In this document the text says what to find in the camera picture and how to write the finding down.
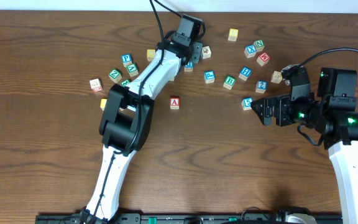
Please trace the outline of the red A block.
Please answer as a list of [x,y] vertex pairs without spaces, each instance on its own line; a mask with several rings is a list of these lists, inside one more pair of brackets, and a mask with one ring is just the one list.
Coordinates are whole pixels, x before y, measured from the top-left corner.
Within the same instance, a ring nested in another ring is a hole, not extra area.
[[179,110],[180,109],[180,98],[179,97],[171,97],[170,98],[170,109],[171,110]]

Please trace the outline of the blue 2 block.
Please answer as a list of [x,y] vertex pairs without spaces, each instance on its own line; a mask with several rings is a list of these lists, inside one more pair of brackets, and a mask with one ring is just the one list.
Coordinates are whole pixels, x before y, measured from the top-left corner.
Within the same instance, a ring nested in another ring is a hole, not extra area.
[[259,80],[256,84],[255,92],[265,93],[266,89],[267,89],[267,82]]

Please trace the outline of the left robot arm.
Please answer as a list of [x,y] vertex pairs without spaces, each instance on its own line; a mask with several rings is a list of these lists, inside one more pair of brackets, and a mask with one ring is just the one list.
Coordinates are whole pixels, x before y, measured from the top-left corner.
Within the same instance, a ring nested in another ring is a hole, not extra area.
[[80,223],[108,223],[115,217],[129,163],[149,135],[155,98],[182,67],[198,63],[204,34],[201,19],[182,15],[179,28],[163,35],[144,71],[126,86],[115,84],[109,90],[99,125],[101,170]]

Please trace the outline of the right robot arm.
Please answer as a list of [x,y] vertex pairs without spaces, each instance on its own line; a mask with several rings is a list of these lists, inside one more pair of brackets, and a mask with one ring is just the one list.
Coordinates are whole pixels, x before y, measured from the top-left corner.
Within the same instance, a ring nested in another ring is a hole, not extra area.
[[310,90],[304,67],[289,77],[290,92],[253,101],[250,107],[262,124],[297,124],[319,133],[315,146],[324,146],[333,164],[344,223],[358,223],[358,112],[357,72],[321,69],[318,91]]

